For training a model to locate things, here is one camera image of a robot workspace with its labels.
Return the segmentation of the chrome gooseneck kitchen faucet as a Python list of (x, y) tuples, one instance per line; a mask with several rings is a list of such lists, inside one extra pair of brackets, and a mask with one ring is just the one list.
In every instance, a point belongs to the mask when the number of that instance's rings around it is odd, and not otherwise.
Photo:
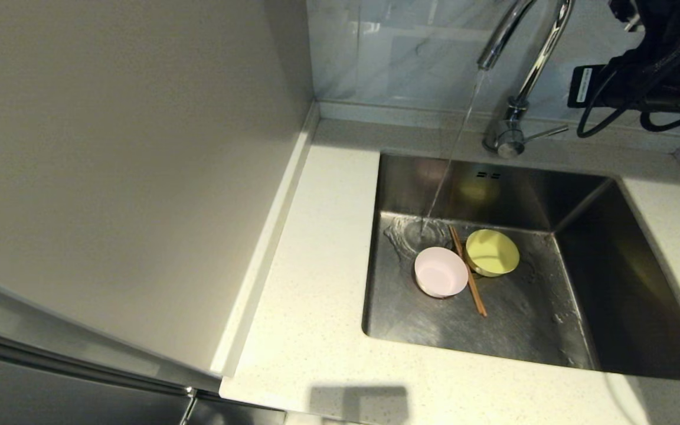
[[(489, 71), (494, 68), (505, 46), (508, 45), (508, 41), (524, 19), (524, 15), (536, 1), (512, 0), (512, 5), (505, 11), (496, 29), (489, 37), (488, 43), (481, 51), (477, 61), (480, 70)], [(505, 159), (512, 159), (521, 155), (525, 151), (526, 144), (532, 140), (550, 137), (568, 130), (568, 126), (564, 125), (536, 135), (526, 136), (521, 126), (522, 119), (529, 108), (529, 95), (537, 85), (542, 71), (550, 62), (577, 0), (550, 0), (550, 2), (555, 7), (551, 11), (551, 21), (548, 24), (541, 48), (537, 52), (532, 66), (527, 71), (526, 78), (524, 78), (517, 94), (508, 97), (502, 118), (491, 123), (481, 142), (485, 150)]]

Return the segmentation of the yellow plastic bowl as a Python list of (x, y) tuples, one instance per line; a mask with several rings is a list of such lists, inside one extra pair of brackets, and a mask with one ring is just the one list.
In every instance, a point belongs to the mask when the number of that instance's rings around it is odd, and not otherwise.
[(470, 269), (483, 277), (499, 277), (517, 269), (521, 255), (506, 234), (482, 229), (465, 240), (465, 256)]

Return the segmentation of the pink plastic bowl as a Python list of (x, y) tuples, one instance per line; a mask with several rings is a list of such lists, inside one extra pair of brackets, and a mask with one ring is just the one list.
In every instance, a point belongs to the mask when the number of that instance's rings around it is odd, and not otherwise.
[(469, 269), (456, 253), (429, 247), (414, 260), (414, 280), (427, 296), (444, 299), (460, 294), (469, 285)]

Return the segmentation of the stainless steel sink basin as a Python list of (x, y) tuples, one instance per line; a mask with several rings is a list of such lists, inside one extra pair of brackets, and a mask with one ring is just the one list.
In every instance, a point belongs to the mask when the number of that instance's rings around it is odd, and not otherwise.
[[(416, 284), (429, 247), (497, 230), (517, 268), (478, 272), (468, 290)], [(639, 220), (607, 176), (383, 155), (376, 184), (362, 331), (567, 368), (680, 380), (680, 302)]]

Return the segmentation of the running water stream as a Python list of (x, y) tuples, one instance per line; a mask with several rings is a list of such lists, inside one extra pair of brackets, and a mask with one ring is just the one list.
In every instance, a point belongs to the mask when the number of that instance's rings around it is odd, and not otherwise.
[(448, 175), (448, 172), (450, 171), (450, 166), (453, 161), (453, 157), (455, 155), (455, 151), (457, 148), (457, 145), (459, 143), (459, 140), (461, 140), (462, 134), (465, 131), (466, 127), (469, 124), (469, 119), (470, 116), (472, 115), (472, 111), (474, 108), (474, 104), (476, 100), (478, 99), (479, 92), (481, 90), (481, 87), (483, 86), (484, 79), (486, 77), (486, 74), (488, 73), (488, 70), (484, 70), (483, 68), (479, 68), (478, 72), (476, 73), (476, 78), (475, 78), (475, 83), (472, 88), (472, 94), (470, 94), (470, 99), (469, 102), (467, 102), (465, 112), (462, 116), (462, 119), (460, 121), (460, 124), (457, 127), (457, 132), (455, 134), (455, 137), (450, 143), (449, 150), (446, 156), (446, 164), (445, 168), (443, 170), (442, 177), (440, 177), (436, 190), (434, 192), (434, 196), (429, 204), (429, 207), (427, 207), (426, 210), (426, 215), (424, 215), (423, 219), (420, 221), (419, 224), (419, 237), (423, 237), (424, 234), (427, 232), (426, 227), (427, 223), (429, 223), (432, 212), (434, 208), (436, 207), (438, 197), (440, 196), (440, 192), (442, 191), (442, 188), (444, 186), (444, 181), (446, 178), (446, 175)]

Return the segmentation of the tall beige cabinet panel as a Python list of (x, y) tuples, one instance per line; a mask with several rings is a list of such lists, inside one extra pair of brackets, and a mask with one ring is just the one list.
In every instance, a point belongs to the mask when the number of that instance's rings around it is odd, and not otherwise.
[(0, 292), (218, 385), (316, 121), (306, 0), (0, 0)]

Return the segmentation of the dark grey cabinet front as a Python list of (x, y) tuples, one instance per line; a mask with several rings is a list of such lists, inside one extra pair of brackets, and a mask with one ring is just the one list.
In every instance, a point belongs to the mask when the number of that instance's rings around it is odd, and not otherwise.
[[(0, 337), (0, 425), (178, 425), (185, 388)], [(198, 390), (189, 425), (285, 425), (286, 417)]]

